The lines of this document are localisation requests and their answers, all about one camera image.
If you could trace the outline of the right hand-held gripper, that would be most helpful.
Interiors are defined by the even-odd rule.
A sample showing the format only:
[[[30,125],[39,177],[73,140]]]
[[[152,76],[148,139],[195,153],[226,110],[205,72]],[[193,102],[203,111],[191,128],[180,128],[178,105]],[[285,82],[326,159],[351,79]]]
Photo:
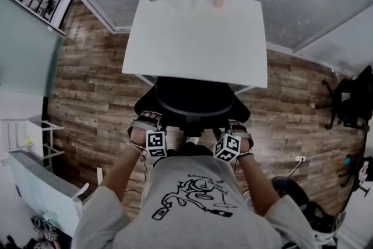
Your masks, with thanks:
[[[247,139],[251,146],[254,145],[251,134],[237,132],[234,135],[222,133],[213,148],[213,156],[224,162],[231,162],[241,154],[241,141]]]

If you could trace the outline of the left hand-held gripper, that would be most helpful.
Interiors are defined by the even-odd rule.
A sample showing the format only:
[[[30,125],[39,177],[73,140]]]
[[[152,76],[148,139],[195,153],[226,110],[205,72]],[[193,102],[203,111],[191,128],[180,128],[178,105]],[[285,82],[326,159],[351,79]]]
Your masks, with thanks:
[[[164,131],[147,131],[146,132],[146,145],[145,147],[138,146],[131,141],[129,145],[145,151],[151,157],[166,157],[167,147],[166,147],[166,133]]]

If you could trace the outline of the person's left hand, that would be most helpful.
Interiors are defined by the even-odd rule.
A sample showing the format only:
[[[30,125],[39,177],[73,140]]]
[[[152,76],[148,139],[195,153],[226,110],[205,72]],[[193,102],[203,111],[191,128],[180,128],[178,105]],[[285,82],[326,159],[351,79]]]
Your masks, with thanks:
[[[157,131],[161,116],[161,114],[152,111],[142,112],[140,116],[132,121],[127,130],[129,140],[138,146],[145,147],[146,132]]]

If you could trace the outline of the person's right hand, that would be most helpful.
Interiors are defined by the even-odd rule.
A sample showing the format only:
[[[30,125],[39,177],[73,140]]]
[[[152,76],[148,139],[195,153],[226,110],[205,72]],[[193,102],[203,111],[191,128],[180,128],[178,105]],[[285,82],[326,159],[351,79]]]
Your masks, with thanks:
[[[246,127],[243,123],[236,120],[229,120],[229,127],[232,132],[245,132],[247,133]]]

